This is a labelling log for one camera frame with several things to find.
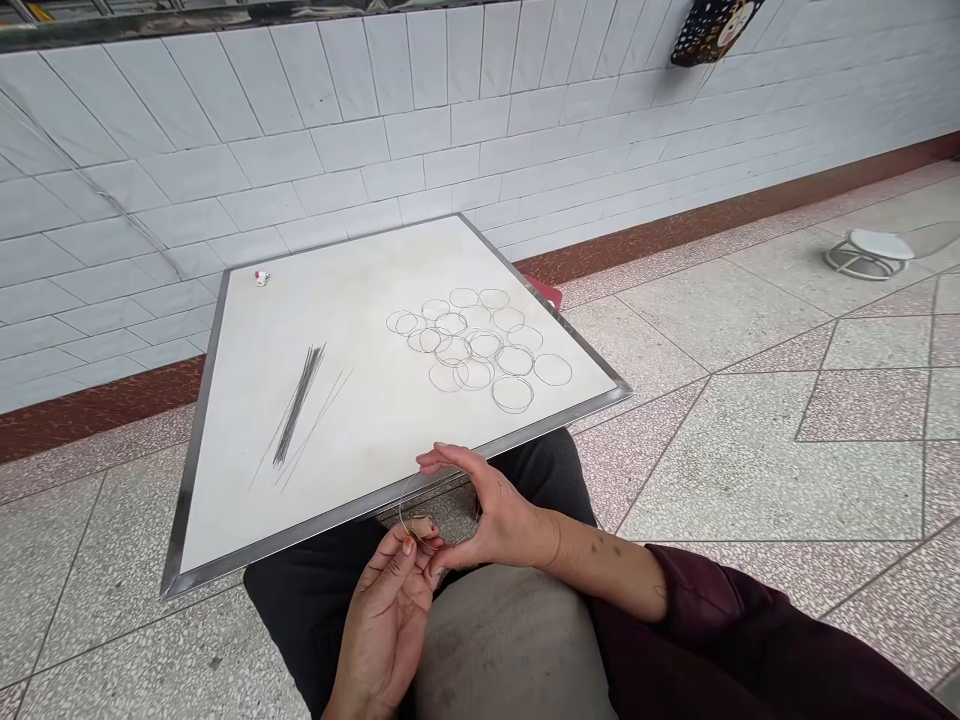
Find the brown baseboard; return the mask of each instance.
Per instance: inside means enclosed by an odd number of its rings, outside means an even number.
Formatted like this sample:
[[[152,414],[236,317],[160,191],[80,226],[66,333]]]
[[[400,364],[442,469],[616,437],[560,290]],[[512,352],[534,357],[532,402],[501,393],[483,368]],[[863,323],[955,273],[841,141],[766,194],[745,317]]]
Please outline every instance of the brown baseboard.
[[[864,185],[956,157],[960,132],[943,135],[865,160],[773,185],[712,205],[636,225],[514,263],[525,275],[548,285],[653,255],[754,220],[820,202]]]
[[[960,153],[960,132],[757,190],[516,263],[556,285],[801,205],[901,175]],[[0,415],[0,463],[82,440],[196,402],[204,358],[148,370]]]

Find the hand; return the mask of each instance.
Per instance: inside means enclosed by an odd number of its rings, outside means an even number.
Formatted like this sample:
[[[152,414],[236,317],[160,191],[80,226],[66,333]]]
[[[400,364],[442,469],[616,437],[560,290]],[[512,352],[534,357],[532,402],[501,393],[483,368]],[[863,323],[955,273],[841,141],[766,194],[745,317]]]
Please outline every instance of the hand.
[[[449,545],[427,566],[436,584],[445,569],[497,563],[514,567],[547,567],[560,547],[560,531],[550,513],[530,504],[513,484],[475,452],[459,445],[434,443],[433,450],[417,456],[420,472],[432,475],[456,466],[470,477],[483,508],[473,537]]]
[[[424,570],[444,541],[428,517],[406,523],[423,544],[395,525],[367,563],[347,611],[324,718],[391,717],[417,671],[436,586]]]

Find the white tiled wall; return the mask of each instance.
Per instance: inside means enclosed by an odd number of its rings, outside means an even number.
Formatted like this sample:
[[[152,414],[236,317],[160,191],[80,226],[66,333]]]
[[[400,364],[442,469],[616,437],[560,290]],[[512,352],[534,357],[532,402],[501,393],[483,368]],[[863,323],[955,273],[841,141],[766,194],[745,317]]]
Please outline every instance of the white tiled wall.
[[[0,56],[0,412],[201,353],[220,271],[464,212],[512,260],[960,130],[956,0],[524,0]]]

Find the terrazzo floor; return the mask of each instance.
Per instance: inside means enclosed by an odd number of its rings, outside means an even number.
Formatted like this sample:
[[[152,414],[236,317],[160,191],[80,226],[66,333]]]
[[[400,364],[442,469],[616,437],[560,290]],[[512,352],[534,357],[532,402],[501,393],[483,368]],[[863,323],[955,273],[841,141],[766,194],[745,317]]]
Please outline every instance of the terrazzo floor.
[[[562,289],[636,388],[570,428],[603,526],[782,588],[958,711],[960,243],[884,283],[819,258],[951,219],[940,163]],[[239,573],[157,600],[192,419],[0,466],[0,719],[305,717]],[[472,491],[422,511],[462,538]]]

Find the black pants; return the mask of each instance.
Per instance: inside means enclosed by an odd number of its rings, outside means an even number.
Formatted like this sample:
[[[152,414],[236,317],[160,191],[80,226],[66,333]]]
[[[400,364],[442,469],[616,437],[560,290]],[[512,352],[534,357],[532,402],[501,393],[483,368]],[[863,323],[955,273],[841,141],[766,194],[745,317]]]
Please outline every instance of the black pants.
[[[503,453],[490,464],[534,505],[596,526],[577,448],[566,429]],[[254,563],[243,576],[247,594],[314,717],[320,717],[330,699],[353,591],[385,533],[374,519],[346,523]]]

